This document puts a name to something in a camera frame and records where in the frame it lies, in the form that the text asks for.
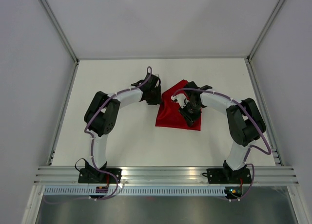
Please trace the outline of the red cloth napkin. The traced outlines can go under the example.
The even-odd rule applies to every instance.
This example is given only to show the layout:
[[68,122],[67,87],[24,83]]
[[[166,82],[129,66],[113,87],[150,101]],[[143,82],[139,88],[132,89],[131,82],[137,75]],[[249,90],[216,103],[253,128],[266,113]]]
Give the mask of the red cloth napkin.
[[183,79],[162,94],[162,103],[159,106],[156,116],[156,127],[201,131],[201,117],[189,127],[184,117],[178,111],[180,108],[179,104],[171,100],[174,92],[183,88],[188,83],[187,80]]

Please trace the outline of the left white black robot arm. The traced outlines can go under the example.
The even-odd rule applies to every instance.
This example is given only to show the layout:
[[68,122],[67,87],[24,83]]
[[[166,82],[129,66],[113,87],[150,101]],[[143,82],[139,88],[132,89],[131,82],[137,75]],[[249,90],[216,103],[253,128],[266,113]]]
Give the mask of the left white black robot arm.
[[148,105],[161,104],[161,80],[151,72],[125,90],[106,94],[98,91],[89,105],[84,121],[84,132],[91,136],[90,159],[80,171],[80,178],[93,183],[102,183],[109,172],[106,159],[106,145],[109,133],[116,125],[121,108],[137,102]]

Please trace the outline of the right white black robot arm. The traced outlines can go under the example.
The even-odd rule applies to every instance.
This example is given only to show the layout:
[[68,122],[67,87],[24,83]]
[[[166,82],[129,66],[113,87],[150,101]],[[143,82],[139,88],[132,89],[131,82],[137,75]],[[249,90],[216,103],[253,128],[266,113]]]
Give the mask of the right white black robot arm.
[[229,183],[242,178],[247,170],[246,159],[253,148],[252,142],[259,138],[264,143],[267,142],[264,136],[266,125],[255,101],[247,98],[237,102],[209,85],[198,87],[193,81],[175,91],[171,100],[180,105],[179,113],[189,127],[201,117],[202,109],[206,107],[227,117],[233,143],[230,154],[223,163],[221,178]]

